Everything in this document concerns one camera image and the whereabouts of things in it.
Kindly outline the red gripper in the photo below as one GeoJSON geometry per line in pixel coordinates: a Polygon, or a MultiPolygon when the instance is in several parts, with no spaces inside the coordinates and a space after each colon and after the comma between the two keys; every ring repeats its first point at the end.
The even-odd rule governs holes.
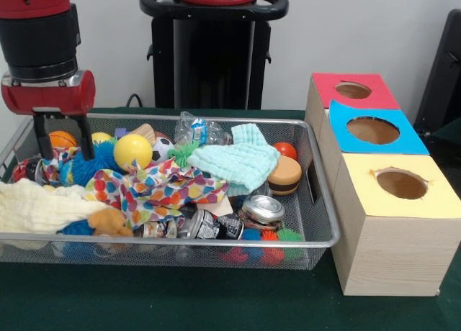
{"type": "Polygon", "coordinates": [[[94,106],[96,84],[91,71],[77,71],[73,76],[46,83],[25,83],[14,80],[9,73],[1,79],[1,95],[6,107],[19,115],[33,117],[35,137],[42,158],[54,158],[53,146],[45,129],[45,117],[39,113],[61,113],[75,116],[81,132],[84,160],[94,159],[91,129],[85,114],[94,106]]]}

